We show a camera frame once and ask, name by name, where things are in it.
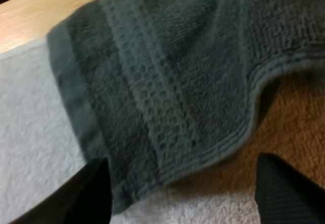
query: wooden edge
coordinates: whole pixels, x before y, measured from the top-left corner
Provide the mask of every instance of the wooden edge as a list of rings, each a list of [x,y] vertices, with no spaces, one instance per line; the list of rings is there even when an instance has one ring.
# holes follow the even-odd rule
[[[0,53],[43,37],[92,0],[10,0],[0,5]]]

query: terry cloth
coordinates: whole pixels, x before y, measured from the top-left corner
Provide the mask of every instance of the terry cloth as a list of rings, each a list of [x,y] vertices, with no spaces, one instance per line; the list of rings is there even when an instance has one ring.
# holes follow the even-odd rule
[[[267,84],[325,67],[324,10],[325,0],[96,0],[55,27],[54,76],[85,159],[109,160],[113,213],[245,145]]]

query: light wood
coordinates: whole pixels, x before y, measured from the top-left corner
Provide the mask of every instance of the light wood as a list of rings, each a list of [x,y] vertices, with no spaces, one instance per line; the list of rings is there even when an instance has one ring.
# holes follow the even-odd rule
[[[0,53],[43,37],[91,0],[10,0],[0,5]]]

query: beige carpet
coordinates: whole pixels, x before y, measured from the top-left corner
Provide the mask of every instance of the beige carpet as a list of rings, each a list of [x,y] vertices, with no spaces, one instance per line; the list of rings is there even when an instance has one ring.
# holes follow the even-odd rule
[[[115,216],[112,224],[255,224],[255,164],[273,152],[325,187],[325,83],[285,78],[272,108],[236,159],[163,189]]]

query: towel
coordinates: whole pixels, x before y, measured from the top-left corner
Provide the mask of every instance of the towel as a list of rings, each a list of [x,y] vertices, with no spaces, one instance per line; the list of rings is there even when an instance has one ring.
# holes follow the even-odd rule
[[[247,143],[284,74],[325,68],[325,0],[95,0],[47,36],[113,213]]]

